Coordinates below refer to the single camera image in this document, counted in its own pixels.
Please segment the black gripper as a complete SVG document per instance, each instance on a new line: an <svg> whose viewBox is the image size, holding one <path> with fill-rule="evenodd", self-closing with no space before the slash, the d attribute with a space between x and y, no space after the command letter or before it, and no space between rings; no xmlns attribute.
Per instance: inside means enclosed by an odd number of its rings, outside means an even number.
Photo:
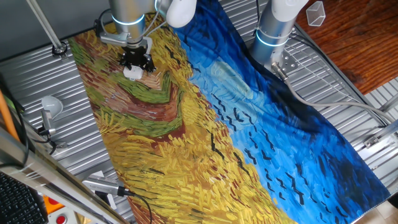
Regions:
<svg viewBox="0 0 398 224"><path fill-rule="evenodd" d="M138 47L131 49L129 47L123 47L124 53L119 54L119 64L124 66L126 69L131 70L133 66L142 66L143 70L148 73L155 71L155 65L151 54L147 54L145 47Z"/></svg>

